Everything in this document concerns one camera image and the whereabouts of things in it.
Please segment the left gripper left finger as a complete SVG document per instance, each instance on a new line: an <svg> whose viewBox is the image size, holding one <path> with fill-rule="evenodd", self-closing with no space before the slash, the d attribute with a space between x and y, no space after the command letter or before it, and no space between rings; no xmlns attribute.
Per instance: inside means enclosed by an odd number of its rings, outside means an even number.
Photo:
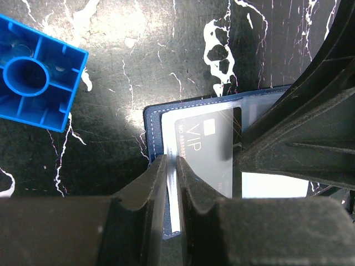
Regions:
<svg viewBox="0 0 355 266"><path fill-rule="evenodd" d="M1 264L159 265L167 164L111 196L1 199Z"/></svg>

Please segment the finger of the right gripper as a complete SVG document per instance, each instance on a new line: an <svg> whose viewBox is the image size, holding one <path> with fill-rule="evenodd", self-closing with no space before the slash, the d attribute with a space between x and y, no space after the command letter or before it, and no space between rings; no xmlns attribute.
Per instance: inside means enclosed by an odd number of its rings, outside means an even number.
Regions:
<svg viewBox="0 0 355 266"><path fill-rule="evenodd" d="M236 166L354 189L354 2L317 55L244 133Z"/></svg>

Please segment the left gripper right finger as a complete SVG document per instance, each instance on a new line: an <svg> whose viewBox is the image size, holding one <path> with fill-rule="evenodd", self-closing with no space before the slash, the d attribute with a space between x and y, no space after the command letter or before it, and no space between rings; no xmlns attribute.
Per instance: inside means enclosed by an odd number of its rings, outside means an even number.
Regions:
<svg viewBox="0 0 355 266"><path fill-rule="evenodd" d="M176 159L184 265L353 265L354 223L336 200L226 198Z"/></svg>

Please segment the black VIP credit card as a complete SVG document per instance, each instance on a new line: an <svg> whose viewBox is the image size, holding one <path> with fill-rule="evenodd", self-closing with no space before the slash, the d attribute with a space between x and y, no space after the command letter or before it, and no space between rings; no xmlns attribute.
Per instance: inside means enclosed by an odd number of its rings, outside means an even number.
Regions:
<svg viewBox="0 0 355 266"><path fill-rule="evenodd" d="M233 166L241 150L241 108L186 117L175 122L179 156L225 197L241 195L241 172Z"/></svg>

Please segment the blue leather card holder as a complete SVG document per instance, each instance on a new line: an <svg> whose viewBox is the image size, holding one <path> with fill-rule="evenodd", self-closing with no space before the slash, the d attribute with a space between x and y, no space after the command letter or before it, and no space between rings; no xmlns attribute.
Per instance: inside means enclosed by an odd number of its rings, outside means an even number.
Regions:
<svg viewBox="0 0 355 266"><path fill-rule="evenodd" d="M168 157L167 202L165 204L163 238L180 234L178 206L178 183L176 157L179 156L175 122L186 117L210 112L241 108L242 133L266 112L287 90L286 86L238 93L218 98L188 100L150 106L144 111L146 141L149 160L159 155ZM292 198L305 197L308 181L288 176L241 172L241 195L243 198Z"/></svg>

